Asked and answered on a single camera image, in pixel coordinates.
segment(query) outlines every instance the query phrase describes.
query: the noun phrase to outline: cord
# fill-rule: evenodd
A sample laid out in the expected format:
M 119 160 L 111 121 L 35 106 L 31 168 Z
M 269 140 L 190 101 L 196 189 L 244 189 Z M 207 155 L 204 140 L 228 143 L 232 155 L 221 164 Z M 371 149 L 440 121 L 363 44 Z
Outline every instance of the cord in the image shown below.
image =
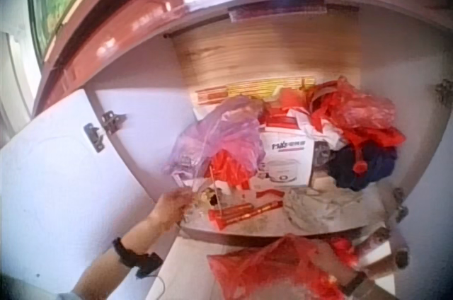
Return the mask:
M 148 275 L 147 277 L 153 277 L 153 278 L 155 278 L 155 279 L 161 280 L 161 282 L 162 282 L 162 288 L 163 288 L 163 289 L 162 289 L 162 292 L 161 292 L 161 293 L 156 297 L 156 299 L 155 299 L 155 300 L 159 300 L 159 299 L 165 294 L 165 291 L 166 291 L 164 279 L 162 279 L 162 278 L 161 278 L 160 276 L 158 276 L 158 275 Z

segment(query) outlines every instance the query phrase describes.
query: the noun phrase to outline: person's arm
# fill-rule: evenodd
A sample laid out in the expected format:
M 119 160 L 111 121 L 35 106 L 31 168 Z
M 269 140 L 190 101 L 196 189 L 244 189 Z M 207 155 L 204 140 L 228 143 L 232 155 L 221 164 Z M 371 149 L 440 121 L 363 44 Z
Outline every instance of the person's arm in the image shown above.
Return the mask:
M 348 286 L 357 276 L 358 272 L 344 265 L 335 255 L 328 243 L 314 240 L 316 249 L 308 252 L 310 261 L 323 270 L 334 276 L 337 283 Z M 396 300 L 397 298 L 388 293 L 385 289 L 377 286 L 372 280 L 364 279 L 356 286 L 352 294 L 354 299 L 359 300 Z
M 145 254 L 162 233 L 183 218 L 185 208 L 192 202 L 192 193 L 177 190 L 160 197 L 151 214 L 121 238 L 126 249 Z M 120 262 L 114 248 L 98 257 L 82 274 L 73 292 L 83 300 L 101 300 L 118 287 L 130 268 Z

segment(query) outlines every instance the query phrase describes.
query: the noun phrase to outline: dark blue fabric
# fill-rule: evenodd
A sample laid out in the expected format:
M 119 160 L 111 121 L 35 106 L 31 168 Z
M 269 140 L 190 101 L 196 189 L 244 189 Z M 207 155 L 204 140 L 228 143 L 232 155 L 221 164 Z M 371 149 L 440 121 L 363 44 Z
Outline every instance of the dark blue fabric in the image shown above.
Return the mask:
M 371 182 L 390 176 L 398 158 L 395 147 L 381 148 L 371 141 L 362 147 L 362 155 L 368 164 L 368 170 L 362 175 L 357 175 L 352 170 L 355 164 L 355 151 L 351 146 L 333 152 L 333 158 L 327 166 L 328 174 L 335 179 L 337 187 L 362 190 Z

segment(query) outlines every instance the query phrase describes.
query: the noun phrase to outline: white cabinet door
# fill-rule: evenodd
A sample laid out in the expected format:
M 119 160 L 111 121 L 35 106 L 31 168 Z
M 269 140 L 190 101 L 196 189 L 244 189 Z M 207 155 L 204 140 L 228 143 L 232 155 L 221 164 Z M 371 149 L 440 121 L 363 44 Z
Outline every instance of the white cabinet door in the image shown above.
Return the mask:
M 97 255 L 154 206 L 106 136 L 96 153 L 84 132 L 101 128 L 79 90 L 35 118 L 1 151 L 1 271 L 68 292 Z M 143 299 L 151 278 L 131 273 L 109 299 Z

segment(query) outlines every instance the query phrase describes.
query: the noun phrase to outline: watch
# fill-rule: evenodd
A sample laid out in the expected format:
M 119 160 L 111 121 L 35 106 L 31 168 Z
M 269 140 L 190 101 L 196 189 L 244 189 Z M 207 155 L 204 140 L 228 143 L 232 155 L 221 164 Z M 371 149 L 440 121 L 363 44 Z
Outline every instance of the watch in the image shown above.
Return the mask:
M 136 276 L 139 279 L 147 277 L 154 270 L 162 266 L 164 261 L 156 253 L 136 254 L 133 250 L 126 249 L 121 243 L 121 238 L 112 242 L 115 252 L 120 256 L 120 262 L 129 268 L 138 267 Z
M 352 293 L 359 287 L 363 280 L 367 279 L 367 275 L 364 272 L 358 272 L 354 279 L 348 282 L 345 286 L 339 286 L 338 288 L 342 291 L 342 293 L 346 296 L 351 296 Z

